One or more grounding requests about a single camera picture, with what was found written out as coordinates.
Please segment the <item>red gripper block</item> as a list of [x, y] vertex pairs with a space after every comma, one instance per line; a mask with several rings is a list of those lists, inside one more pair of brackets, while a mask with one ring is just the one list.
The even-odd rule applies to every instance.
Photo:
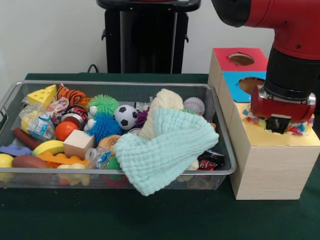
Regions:
[[269, 94], [263, 85], [253, 88], [250, 109], [254, 116], [266, 119], [266, 129], [284, 134], [292, 122], [306, 122], [315, 112], [316, 96], [311, 93], [306, 100], [286, 100]]

